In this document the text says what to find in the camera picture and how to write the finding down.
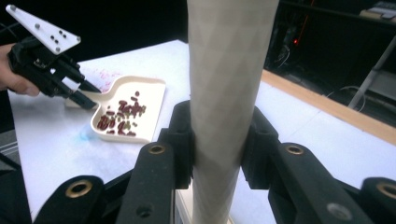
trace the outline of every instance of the white cylinder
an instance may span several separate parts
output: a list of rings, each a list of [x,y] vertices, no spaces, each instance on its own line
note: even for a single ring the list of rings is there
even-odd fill
[[[228,220],[278,0],[188,0],[193,223]]]

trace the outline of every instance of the hand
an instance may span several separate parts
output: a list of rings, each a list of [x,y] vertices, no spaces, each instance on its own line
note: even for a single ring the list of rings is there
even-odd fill
[[[0,46],[0,90],[7,88],[18,94],[37,96],[40,90],[28,79],[11,71],[8,64],[7,54],[11,51],[13,44]]]

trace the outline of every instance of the table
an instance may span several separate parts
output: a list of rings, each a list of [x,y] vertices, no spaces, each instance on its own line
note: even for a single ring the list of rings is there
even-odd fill
[[[190,99],[189,48],[175,40],[79,63],[101,90],[115,77],[156,77],[166,82],[153,141],[168,127],[173,106]],[[94,111],[64,106],[64,99],[10,94],[27,196],[35,218],[65,180],[97,175],[105,182],[134,168],[141,144],[105,142],[93,134]],[[331,174],[359,188],[368,176],[396,179],[396,146],[261,82],[256,106],[281,142],[310,148]],[[267,191],[251,190],[240,172],[230,216],[234,223],[275,223]]]

